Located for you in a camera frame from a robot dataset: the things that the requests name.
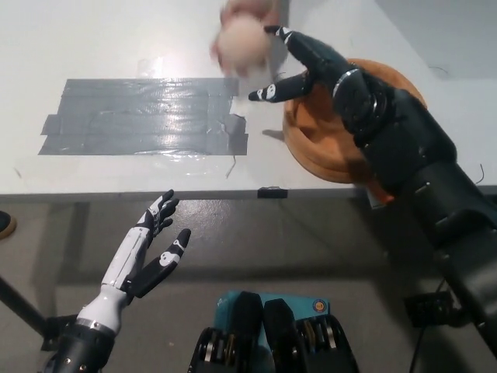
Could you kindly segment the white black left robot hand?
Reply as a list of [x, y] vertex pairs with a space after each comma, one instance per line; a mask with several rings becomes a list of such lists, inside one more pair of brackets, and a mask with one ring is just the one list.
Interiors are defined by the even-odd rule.
[[78, 314], [78, 325], [117, 336], [123, 310], [134, 298], [143, 298], [177, 268], [191, 236], [187, 228], [149, 264], [144, 261], [154, 238], [172, 224], [178, 203], [174, 191], [167, 191], [128, 231], [101, 280], [99, 294]]

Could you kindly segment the person hand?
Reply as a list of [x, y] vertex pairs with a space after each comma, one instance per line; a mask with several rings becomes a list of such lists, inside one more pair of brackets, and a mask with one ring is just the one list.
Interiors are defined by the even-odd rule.
[[[243, 0], [227, 1], [220, 12], [221, 29], [223, 29], [234, 16], [249, 14], [266, 26], [285, 26], [289, 24], [290, 1], [260, 1]], [[284, 63], [287, 52], [284, 48], [272, 44], [269, 56], [269, 71], [273, 80], [277, 79], [278, 72]]]

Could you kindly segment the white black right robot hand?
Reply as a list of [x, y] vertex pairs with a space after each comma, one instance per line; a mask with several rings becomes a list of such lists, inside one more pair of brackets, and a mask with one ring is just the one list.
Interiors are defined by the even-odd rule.
[[306, 70], [251, 92], [248, 99], [252, 102], [279, 103], [296, 99], [310, 93], [317, 83], [333, 98], [346, 103], [356, 104], [367, 98], [362, 73], [333, 47], [285, 26], [265, 26], [264, 31], [281, 41]]

